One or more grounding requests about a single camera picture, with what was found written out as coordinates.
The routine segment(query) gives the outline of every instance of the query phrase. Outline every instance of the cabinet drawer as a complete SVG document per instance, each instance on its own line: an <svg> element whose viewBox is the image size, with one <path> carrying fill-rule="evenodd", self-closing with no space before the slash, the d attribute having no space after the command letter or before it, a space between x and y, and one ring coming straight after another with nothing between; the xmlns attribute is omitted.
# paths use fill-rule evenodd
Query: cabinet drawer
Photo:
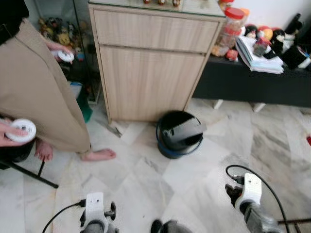
<svg viewBox="0 0 311 233"><path fill-rule="evenodd" d="M157 121L183 110L204 56L100 47L112 119Z"/></svg>
<svg viewBox="0 0 311 233"><path fill-rule="evenodd" d="M94 10L100 44L207 52L218 22Z"/></svg>

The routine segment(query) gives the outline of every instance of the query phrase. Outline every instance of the marble floor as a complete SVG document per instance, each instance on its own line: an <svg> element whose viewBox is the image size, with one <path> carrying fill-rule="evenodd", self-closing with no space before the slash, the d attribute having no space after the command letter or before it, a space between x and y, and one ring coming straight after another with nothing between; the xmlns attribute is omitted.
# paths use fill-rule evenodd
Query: marble floor
<svg viewBox="0 0 311 233"><path fill-rule="evenodd" d="M42 176L53 189L12 169L0 170L0 232L40 233L60 209L103 192L109 209L117 205L114 224L121 233L148 233L155 218L176 219L195 233L247 233L240 213L231 206L225 184L230 164L249 166L261 174L284 206L288 218L311 216L311 116L295 107L267 105L257 114L248 103L225 101L219 110L208 100L192 99L188 111L207 124L201 147L189 156L162 156L155 125L113 122L103 103L93 106L87 124L94 149L112 148L117 158L83 163L74 153L55 151ZM21 166L38 171L32 151ZM278 206L263 188L262 205L276 219ZM82 208L56 218L47 232L78 233ZM302 232L310 233L304 225Z"/></svg>

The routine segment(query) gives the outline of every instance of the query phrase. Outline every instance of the black chair leg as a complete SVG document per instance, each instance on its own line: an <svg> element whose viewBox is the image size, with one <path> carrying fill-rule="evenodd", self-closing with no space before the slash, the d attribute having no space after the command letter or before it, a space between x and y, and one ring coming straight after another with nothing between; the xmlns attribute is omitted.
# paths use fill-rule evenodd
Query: black chair leg
<svg viewBox="0 0 311 233"><path fill-rule="evenodd" d="M46 180L46 179L44 179L44 178L41 177L41 172L42 172L42 169L43 169L43 166L44 166L44 162L42 162L38 174L35 174L35 173L33 173L33 172L29 171L29 170L26 170L26 169L22 168L21 166L18 166L18 165L16 165L15 163L12 163L12 162L10 162L10 161L3 161L3 160L0 160L0 164L9 166L9 167L11 167L11 168L13 168L13 169L15 169L15 170L17 170L17 171L20 171L20 172L26 174L27 176L30 176L30 177L32 177L32 178L38 180L38 181L41 181L41 182L43 182L43 183L46 183L46 184L48 184L49 186L52 186L53 188L58 188L58 185L57 185L57 184L54 184L54 183L52 183L51 181L48 181L48 180Z"/></svg>

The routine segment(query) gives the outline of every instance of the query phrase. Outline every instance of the black cable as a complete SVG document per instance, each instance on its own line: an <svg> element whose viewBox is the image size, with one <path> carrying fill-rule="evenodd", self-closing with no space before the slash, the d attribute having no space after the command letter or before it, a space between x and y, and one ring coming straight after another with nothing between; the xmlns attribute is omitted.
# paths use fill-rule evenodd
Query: black cable
<svg viewBox="0 0 311 233"><path fill-rule="evenodd" d="M254 172L253 170L251 170L251 169L249 169L249 168L247 168L247 167L245 167L245 166L242 166L242 165L230 165L230 166L227 166L227 167L226 167L225 172L226 172L227 175L228 175L231 179L233 179L233 180L235 180L235 177L234 177L234 176L231 176L231 175L229 174L229 172L228 172L229 168L231 168L231 167L240 167L240 168L243 168L243 169L245 169L245 170L247 170L247 171L252 172L252 173L253 173L254 175L256 175L259 179L261 179L261 181L268 187L268 189L271 191L271 193L273 194L274 198L276 199L276 201L277 201L277 203L278 203L278 206L279 206L279 208L280 208L280 211L281 211L281 213L282 213L283 220L284 220L284 222L285 222L286 231L287 231L287 233L290 233L290 229L289 229L289 227L288 227L288 223L287 223L287 219L286 219L286 216L285 216L285 212L284 212L283 206L282 206L282 204L281 204L281 202L280 202L278 196L277 196L276 193L274 192L274 190L270 187L270 185L269 185L259 174L257 174L257 173Z"/></svg>
<svg viewBox="0 0 311 233"><path fill-rule="evenodd" d="M48 226L50 225L50 223L53 222L53 220L54 220L57 216L59 216L64 210L69 209L69 208L71 208L71 207L73 207L73 206L85 207L85 205L86 205L86 200L83 199L83 200L81 200L81 201L79 201L79 202L77 202L77 203L75 203L75 204L69 205L69 206L65 207L64 209L60 210L57 214L55 214L55 215L50 219L50 221L49 221L49 222L47 223L47 225L44 227L42 233L45 233L45 231L46 231L46 229L48 228Z"/></svg>

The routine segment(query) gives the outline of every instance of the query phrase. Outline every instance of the glass top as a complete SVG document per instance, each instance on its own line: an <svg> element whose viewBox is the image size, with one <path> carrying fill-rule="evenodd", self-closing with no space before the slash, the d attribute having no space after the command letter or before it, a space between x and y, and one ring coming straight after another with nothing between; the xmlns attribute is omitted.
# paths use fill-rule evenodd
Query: glass top
<svg viewBox="0 0 311 233"><path fill-rule="evenodd" d="M180 5L177 7L173 6L173 0L166 0L162 6L158 4L158 0L151 0L148 4L145 4L143 0L89 0L89 3L216 17L225 16L216 0L180 0Z"/></svg>

